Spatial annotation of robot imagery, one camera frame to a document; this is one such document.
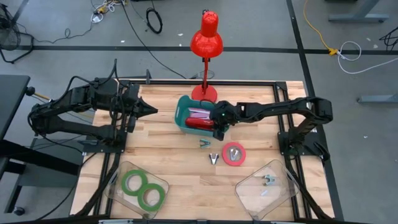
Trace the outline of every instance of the plastic container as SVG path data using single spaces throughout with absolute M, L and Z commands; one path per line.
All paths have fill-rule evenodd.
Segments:
M 273 160 L 236 184 L 235 193 L 254 220 L 262 220 L 287 199 L 299 192 L 292 174 Z
M 177 103 L 177 109 L 175 109 L 174 116 L 174 121 L 179 126 L 181 131 L 188 134 L 197 134 L 201 136 L 213 137 L 212 131 L 189 128 L 187 125 L 185 125 L 185 120 L 190 116 L 188 108 L 201 108 L 205 110 L 212 110 L 214 108 L 214 104 L 207 101 L 201 102 L 198 100 L 192 100 L 189 96 L 183 95 Z
M 165 180 L 125 161 L 109 181 L 105 195 L 150 220 L 162 208 L 168 191 Z

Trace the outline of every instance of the green tape roll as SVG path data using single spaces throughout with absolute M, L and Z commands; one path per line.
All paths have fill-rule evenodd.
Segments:
M 147 190 L 157 190 L 159 192 L 159 201 L 153 206 L 146 204 L 144 201 L 144 195 Z M 139 189 L 138 195 L 137 195 L 137 200 L 138 200 L 139 206 L 142 209 L 144 209 L 147 212 L 155 212 L 160 209 L 160 206 L 162 206 L 165 196 L 166 196 L 166 193 L 165 193 L 163 187 L 161 187 L 159 184 L 147 184 L 147 185 L 142 186 Z
M 141 186 L 137 190 L 131 190 L 129 188 L 129 179 L 134 175 L 141 177 Z M 147 184 L 148 178 L 142 170 L 130 170 L 122 178 L 122 190 L 126 195 L 130 196 L 137 196 L 140 189 Z

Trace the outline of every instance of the clear plastic tray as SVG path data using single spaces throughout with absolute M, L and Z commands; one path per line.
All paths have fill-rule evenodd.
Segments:
M 142 183 L 146 181 L 143 181 L 142 178 L 137 175 L 137 173 L 146 176 L 147 184 L 152 184 L 151 186 L 154 186 L 153 184 L 159 185 L 162 189 L 164 189 L 164 192 L 161 192 L 161 190 L 158 191 L 151 189 L 146 191 L 140 191 L 139 189 L 143 188 Z M 162 180 L 155 175 L 147 172 L 146 170 L 143 170 L 140 167 L 128 161 L 125 161 L 120 164 L 119 168 L 109 181 L 108 186 L 105 190 L 105 195 L 137 212 L 145 219 L 150 220 L 153 219 L 156 216 L 157 212 L 161 209 L 164 201 L 166 200 L 168 191 L 169 184 L 165 180 Z M 154 209 L 154 205 L 159 202 L 160 195 L 162 194 L 164 195 L 164 199 L 157 205 L 159 209 Z M 143 209 L 143 206 L 147 206 L 150 209 Z
M 265 215 L 299 192 L 292 174 L 273 160 L 236 184 L 235 193 L 254 220 Z

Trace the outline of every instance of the red marker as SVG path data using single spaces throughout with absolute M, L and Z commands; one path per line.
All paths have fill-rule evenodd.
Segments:
M 197 129 L 212 131 L 214 121 L 212 121 L 210 119 L 187 118 L 185 120 L 185 125 L 187 125 L 190 128 L 197 128 Z

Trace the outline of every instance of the lamp base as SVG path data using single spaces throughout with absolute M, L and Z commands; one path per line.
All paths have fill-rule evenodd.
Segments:
M 201 85 L 198 85 L 192 90 L 191 98 L 193 100 L 206 100 L 215 103 L 217 100 L 217 91 L 211 85 L 207 85 L 206 94 L 203 94 Z

